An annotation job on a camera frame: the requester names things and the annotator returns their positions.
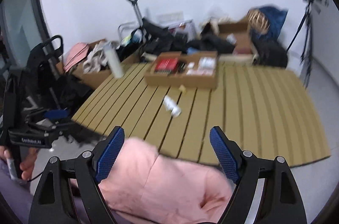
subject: open cardboard box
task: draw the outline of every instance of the open cardboard box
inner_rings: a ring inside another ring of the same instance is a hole
[[[259,55],[251,41],[249,30],[250,26],[247,19],[219,24],[219,37],[226,39],[228,35],[233,34],[236,39],[235,50],[249,51],[248,54],[222,54],[219,56],[219,61],[245,65],[253,64]]]
[[[212,75],[187,75],[188,64],[194,62],[193,70],[198,69],[199,60],[202,57],[212,57],[216,60],[216,66],[212,70]],[[183,73],[176,74],[161,74],[155,73],[153,70],[157,63],[166,58],[179,58],[186,63],[186,68]],[[151,86],[174,86],[180,87],[184,85],[185,87],[197,87],[197,88],[208,88],[215,89],[217,87],[217,53],[216,52],[199,52],[192,55],[182,55],[181,52],[166,52],[161,53],[157,59],[152,63],[152,65],[146,70],[145,81],[148,85]]]
[[[101,41],[106,41],[106,39],[101,39],[96,42],[89,43],[89,47],[93,49],[95,45],[99,44]],[[126,70],[128,69],[127,59],[122,62],[124,72],[126,72]],[[111,75],[111,71],[109,69],[85,74],[83,69],[83,62],[84,60],[78,64],[77,68],[72,72],[72,75],[80,79],[84,84],[88,85],[92,89],[97,89],[100,86],[100,84],[102,84],[104,80],[106,80]],[[56,65],[56,68],[60,74],[64,73],[61,63],[58,63]]]

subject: small white item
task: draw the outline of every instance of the small white item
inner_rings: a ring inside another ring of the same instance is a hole
[[[194,62],[187,64],[187,68],[192,69],[194,67]]]
[[[181,113],[180,107],[172,100],[169,96],[165,96],[162,104],[165,106],[167,111],[171,111],[171,115],[175,118],[178,117]]]
[[[15,169],[14,159],[7,158],[8,172],[10,173],[11,180],[16,181],[20,185],[25,185],[27,182],[22,180],[21,177],[17,177],[17,171]]]
[[[213,70],[211,69],[190,69],[187,71],[188,76],[213,76]]]
[[[235,38],[234,34],[228,35],[226,40],[233,45],[235,45],[235,43],[237,43],[237,39]]]
[[[107,58],[108,66],[114,75],[115,78],[121,78],[124,75],[124,72],[121,68],[119,57],[115,51],[115,49],[111,46],[111,43],[107,43],[103,47],[105,56]]]
[[[202,57],[199,60],[199,68],[215,69],[216,59],[213,57]]]

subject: blue cloth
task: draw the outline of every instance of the blue cloth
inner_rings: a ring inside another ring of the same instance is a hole
[[[68,109],[55,109],[55,110],[49,110],[46,111],[44,114],[44,118],[50,119],[50,120],[58,120],[58,119],[65,119],[69,116],[69,110]]]
[[[200,50],[192,48],[192,47],[189,47],[186,51],[187,55],[192,55],[192,54],[195,54],[197,52],[200,52]]]
[[[270,27],[268,29],[267,34],[262,35],[255,30],[251,31],[252,38],[254,40],[278,40],[278,37],[281,32],[281,28],[285,23],[285,19],[288,13],[288,10],[279,10],[274,6],[265,6],[258,8],[259,11],[261,11],[266,18],[268,19],[270,23]]]

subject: blue gripper pad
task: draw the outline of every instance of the blue gripper pad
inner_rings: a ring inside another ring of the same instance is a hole
[[[95,180],[98,183],[108,177],[114,165],[114,162],[122,148],[122,145],[124,144],[124,141],[125,133],[124,130],[120,127],[97,162],[97,172],[95,175]]]
[[[49,120],[58,120],[58,119],[65,119],[69,116],[68,109],[55,109],[46,111],[43,115],[44,118]]]
[[[227,178],[237,184],[240,179],[237,162],[215,128],[210,131],[210,142]]]

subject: person's hand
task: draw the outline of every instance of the person's hand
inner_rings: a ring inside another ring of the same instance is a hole
[[[6,161],[6,159],[11,158],[11,152],[7,149],[7,147],[0,146],[0,158]],[[20,169],[22,170],[21,178],[23,180],[29,180],[32,178],[32,173],[34,169],[34,164],[37,159],[37,149],[29,148],[28,155],[20,164]]]

